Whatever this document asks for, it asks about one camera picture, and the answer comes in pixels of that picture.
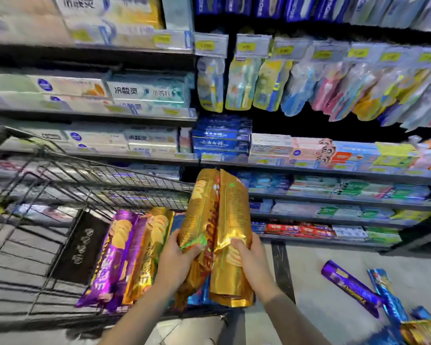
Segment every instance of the gray floor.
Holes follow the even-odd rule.
[[[266,244],[266,250],[273,271],[269,244]],[[367,269],[384,268],[391,278],[396,295],[408,312],[417,305],[431,312],[430,259],[383,257],[376,253],[296,246],[288,246],[287,255],[299,309],[334,345],[361,341],[379,330],[387,320],[384,315],[380,320],[375,319],[358,302],[322,277],[320,271],[328,259],[368,286],[371,284]],[[244,320],[245,327],[240,326],[236,335],[237,344],[281,344],[260,303],[245,310]],[[203,345],[207,338],[217,339],[223,328],[224,323],[218,317],[161,322],[147,345]],[[95,343],[91,340],[70,342],[64,331],[0,334],[0,345]]]

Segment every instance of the shopping cart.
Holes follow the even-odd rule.
[[[0,332],[114,324],[121,314],[74,308],[92,269],[77,276],[84,283],[67,281],[71,270],[90,250],[97,255],[100,245],[90,244],[105,234],[82,222],[90,216],[108,226],[120,208],[184,211],[193,185],[69,156],[49,140],[0,129],[0,145],[10,137],[39,148],[27,155],[0,152]],[[186,316],[214,312],[221,313],[200,308]]]

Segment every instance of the human arm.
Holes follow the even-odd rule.
[[[284,294],[270,273],[265,249],[257,234],[252,236],[250,250],[242,240],[232,239],[241,256],[244,274],[283,345],[330,345],[320,331],[299,311]]]
[[[168,238],[160,255],[158,272],[151,288],[134,304],[120,321],[109,330],[99,345],[145,344],[159,318],[166,310],[174,292],[184,282],[193,259],[201,252],[196,245],[182,253],[177,245],[179,230]]]

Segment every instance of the black floor strip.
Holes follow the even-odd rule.
[[[278,287],[295,303],[294,287],[290,275],[289,259],[287,258],[284,241],[271,241],[274,275]]]

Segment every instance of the hand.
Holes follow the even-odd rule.
[[[161,252],[158,272],[154,284],[164,287],[167,292],[174,293],[184,282],[190,270],[190,264],[203,249],[201,245],[192,247],[188,252],[182,253],[177,244],[179,229],[174,231],[168,238]]]
[[[242,240],[236,238],[232,239],[232,245],[238,249],[244,274],[261,302],[266,304],[283,293],[270,273],[265,248],[256,233],[252,234],[250,250]]]

